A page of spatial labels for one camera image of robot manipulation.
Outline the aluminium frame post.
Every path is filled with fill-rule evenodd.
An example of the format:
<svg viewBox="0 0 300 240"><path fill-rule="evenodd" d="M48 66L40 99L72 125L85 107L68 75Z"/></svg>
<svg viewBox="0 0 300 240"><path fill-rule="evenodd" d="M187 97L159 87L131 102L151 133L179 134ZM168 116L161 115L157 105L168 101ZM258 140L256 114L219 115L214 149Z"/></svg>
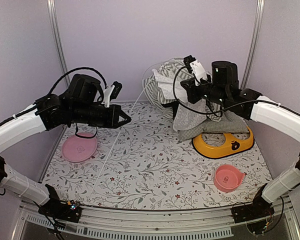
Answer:
<svg viewBox="0 0 300 240"><path fill-rule="evenodd" d="M57 57L60 65L61 72L65 74L68 71L66 58L62 46L62 39L60 35L59 25L58 25L58 17L56 10L56 3L54 0L47 0L47 11L50 21L50 26L52 30L52 36L55 44L55 49L57 52Z"/></svg>
<svg viewBox="0 0 300 240"><path fill-rule="evenodd" d="M250 46L248 50L247 60L243 71L241 87L246 88L248 86L249 78L251 75L255 53L257 50L259 35L262 27L263 14L264 14L265 0L256 1L256 10L254 16L254 23L252 29L252 36Z"/></svg>

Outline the pink bowl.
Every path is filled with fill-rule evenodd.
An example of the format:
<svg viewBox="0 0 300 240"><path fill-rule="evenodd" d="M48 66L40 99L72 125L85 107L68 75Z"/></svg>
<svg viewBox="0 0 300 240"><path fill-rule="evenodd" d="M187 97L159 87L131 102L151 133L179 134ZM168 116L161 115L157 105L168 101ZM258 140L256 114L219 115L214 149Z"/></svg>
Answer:
<svg viewBox="0 0 300 240"><path fill-rule="evenodd" d="M214 186L223 193L235 191L243 182L245 174L233 165L219 166L213 177Z"/></svg>

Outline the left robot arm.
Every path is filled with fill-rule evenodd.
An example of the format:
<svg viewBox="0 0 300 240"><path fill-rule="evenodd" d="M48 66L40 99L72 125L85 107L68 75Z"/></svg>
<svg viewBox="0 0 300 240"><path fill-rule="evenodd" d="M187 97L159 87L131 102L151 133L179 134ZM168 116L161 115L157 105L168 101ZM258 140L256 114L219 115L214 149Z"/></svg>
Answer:
<svg viewBox="0 0 300 240"><path fill-rule="evenodd" d="M60 95L49 92L22 112L0 123L0 154L13 145L61 125L87 124L90 127L117 129L131 121L120 105L111 104L122 84L115 81L101 87L100 80L75 74L68 89ZM44 186L20 174L0 155L0 188L34 201L53 216L64 213L64 205L51 186Z"/></svg>

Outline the yellow double bowl holder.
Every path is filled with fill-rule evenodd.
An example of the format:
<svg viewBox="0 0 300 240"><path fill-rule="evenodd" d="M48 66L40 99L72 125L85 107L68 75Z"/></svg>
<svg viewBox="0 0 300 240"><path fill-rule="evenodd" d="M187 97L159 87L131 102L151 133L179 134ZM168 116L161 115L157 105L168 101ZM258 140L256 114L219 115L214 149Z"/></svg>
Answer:
<svg viewBox="0 0 300 240"><path fill-rule="evenodd" d="M239 139L231 133L224 133L224 143L220 146L207 144L202 134L194 137L191 143L194 150L201 156L209 159L221 159L248 151L254 146L254 134L249 127L247 130L249 133L247 139Z"/></svg>

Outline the front aluminium rail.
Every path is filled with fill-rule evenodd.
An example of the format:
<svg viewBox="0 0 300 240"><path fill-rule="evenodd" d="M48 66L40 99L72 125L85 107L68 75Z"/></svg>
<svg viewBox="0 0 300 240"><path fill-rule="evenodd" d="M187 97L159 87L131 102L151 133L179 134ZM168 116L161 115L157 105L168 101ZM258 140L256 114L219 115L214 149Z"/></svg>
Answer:
<svg viewBox="0 0 300 240"><path fill-rule="evenodd" d="M288 196L273 214L239 215L247 205L190 210L128 210L83 206L79 221L49 219L27 200L21 202L14 240L300 240L300 224Z"/></svg>

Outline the floral table mat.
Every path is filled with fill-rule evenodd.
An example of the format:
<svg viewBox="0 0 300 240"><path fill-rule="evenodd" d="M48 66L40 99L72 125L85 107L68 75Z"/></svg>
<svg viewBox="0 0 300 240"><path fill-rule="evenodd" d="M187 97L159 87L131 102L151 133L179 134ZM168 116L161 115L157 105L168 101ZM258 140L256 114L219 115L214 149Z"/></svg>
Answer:
<svg viewBox="0 0 300 240"><path fill-rule="evenodd" d="M129 102L122 109L132 122L121 129L78 126L97 138L97 149L88 160L69 162L61 147L56 148L43 183L53 186L62 200L138 210L223 207L250 202L272 178L257 145L233 156L205 158L191 141L179 140L172 121L153 105ZM214 186L214 172L224 164L245 174L242 184L230 193Z"/></svg>

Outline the green checkered cushion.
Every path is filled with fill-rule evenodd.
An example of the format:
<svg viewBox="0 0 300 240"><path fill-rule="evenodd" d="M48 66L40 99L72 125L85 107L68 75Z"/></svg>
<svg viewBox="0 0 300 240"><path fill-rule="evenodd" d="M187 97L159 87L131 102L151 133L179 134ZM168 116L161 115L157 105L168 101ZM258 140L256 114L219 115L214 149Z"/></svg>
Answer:
<svg viewBox="0 0 300 240"><path fill-rule="evenodd" d="M199 125L188 130L179 130L180 141L193 139L203 133L205 134L247 134L249 132L245 122L236 114L226 111L220 121L212 121L209 118Z"/></svg>

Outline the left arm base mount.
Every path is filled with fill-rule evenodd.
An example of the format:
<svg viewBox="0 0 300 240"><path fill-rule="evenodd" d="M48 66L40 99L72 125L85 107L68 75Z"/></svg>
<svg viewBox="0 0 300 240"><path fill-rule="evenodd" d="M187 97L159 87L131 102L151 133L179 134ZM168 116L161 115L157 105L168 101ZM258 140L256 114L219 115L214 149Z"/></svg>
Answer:
<svg viewBox="0 0 300 240"><path fill-rule="evenodd" d="M51 217L54 220L78 223L82 215L82 210L80 206L72 201L68 204L59 200L50 199L47 203L39 205L38 213Z"/></svg>

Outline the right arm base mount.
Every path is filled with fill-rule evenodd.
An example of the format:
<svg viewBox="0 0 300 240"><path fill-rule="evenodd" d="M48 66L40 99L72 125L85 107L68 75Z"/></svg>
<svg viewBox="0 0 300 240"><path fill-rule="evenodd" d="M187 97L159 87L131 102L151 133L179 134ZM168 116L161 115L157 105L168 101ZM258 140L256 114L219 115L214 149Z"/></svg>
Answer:
<svg viewBox="0 0 300 240"><path fill-rule="evenodd" d="M231 208L231 214L235 223L264 218L274 213L275 210L272 204L264 200L254 200L249 204L237 202Z"/></svg>

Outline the left aluminium frame post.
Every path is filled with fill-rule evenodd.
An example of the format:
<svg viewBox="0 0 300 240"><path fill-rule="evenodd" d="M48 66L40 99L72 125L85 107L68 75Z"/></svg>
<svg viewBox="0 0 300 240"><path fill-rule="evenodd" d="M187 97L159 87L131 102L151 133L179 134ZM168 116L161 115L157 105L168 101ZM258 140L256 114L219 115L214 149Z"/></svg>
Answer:
<svg viewBox="0 0 300 240"><path fill-rule="evenodd" d="M66 58L62 46L62 39L60 35L59 25L58 25L58 17L56 10L56 3L54 0L47 0L47 11L50 21L50 26L52 30L52 36L55 44L55 49L57 52L57 57L60 65L61 72L65 74L68 71Z"/></svg>

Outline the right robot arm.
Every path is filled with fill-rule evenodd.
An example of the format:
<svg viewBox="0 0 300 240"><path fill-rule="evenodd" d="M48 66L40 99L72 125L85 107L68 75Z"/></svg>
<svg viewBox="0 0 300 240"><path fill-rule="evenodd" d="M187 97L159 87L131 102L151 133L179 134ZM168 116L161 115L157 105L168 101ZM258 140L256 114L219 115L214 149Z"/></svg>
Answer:
<svg viewBox="0 0 300 240"><path fill-rule="evenodd" d="M192 56L184 59L184 68L192 77L180 82L191 104L204 99L221 106L221 111L270 126L300 143L300 113L270 100L260 92L239 88L238 67L229 61L214 61L212 74ZM248 213L259 218L277 198L300 185L300 153L295 166L265 184L255 195Z"/></svg>

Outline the right aluminium frame post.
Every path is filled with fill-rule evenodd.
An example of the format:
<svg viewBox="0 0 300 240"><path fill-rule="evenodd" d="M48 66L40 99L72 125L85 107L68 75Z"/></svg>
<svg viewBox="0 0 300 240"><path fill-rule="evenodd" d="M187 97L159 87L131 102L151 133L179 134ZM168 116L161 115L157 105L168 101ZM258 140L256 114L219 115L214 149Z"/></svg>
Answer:
<svg viewBox="0 0 300 240"><path fill-rule="evenodd" d="M262 27L263 14L264 14L265 0L256 1L256 10L254 16L254 23L252 29L252 36L250 46L248 50L247 60L243 71L241 87L246 88L248 86L249 78L251 75L255 53L257 50L259 35Z"/></svg>

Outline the striped pet tent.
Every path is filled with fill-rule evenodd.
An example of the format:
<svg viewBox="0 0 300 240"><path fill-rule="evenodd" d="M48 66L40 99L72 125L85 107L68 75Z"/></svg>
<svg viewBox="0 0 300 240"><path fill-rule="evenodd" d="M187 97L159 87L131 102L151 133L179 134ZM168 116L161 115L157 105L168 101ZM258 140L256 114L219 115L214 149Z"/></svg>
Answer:
<svg viewBox="0 0 300 240"><path fill-rule="evenodd" d="M210 114L220 110L216 103L201 99L197 103L189 103L187 93L180 83L193 77L184 66L182 58L172 58L151 67L149 77L142 80L144 94L148 101L156 106L164 117L173 119L173 130L190 130L207 118L219 122L222 113Z"/></svg>

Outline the pink plate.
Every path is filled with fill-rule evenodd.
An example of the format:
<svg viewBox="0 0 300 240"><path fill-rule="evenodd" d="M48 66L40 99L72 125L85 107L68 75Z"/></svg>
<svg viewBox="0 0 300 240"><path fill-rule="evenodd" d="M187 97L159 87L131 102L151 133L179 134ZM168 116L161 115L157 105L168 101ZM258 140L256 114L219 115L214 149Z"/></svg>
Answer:
<svg viewBox="0 0 300 240"><path fill-rule="evenodd" d="M97 150L97 138L92 133L81 132L78 137L75 134L68 137L61 147L61 154L65 160L71 163L81 163L88 160Z"/></svg>

